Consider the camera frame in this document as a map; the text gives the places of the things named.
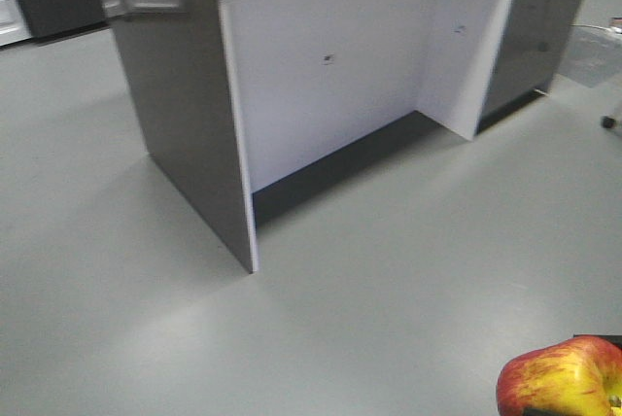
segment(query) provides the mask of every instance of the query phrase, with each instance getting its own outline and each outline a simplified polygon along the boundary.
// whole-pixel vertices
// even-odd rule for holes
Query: gray floor
[[[150,162],[108,31],[0,78],[2,415],[493,415],[511,357],[622,333],[619,76],[316,194],[255,275]]]

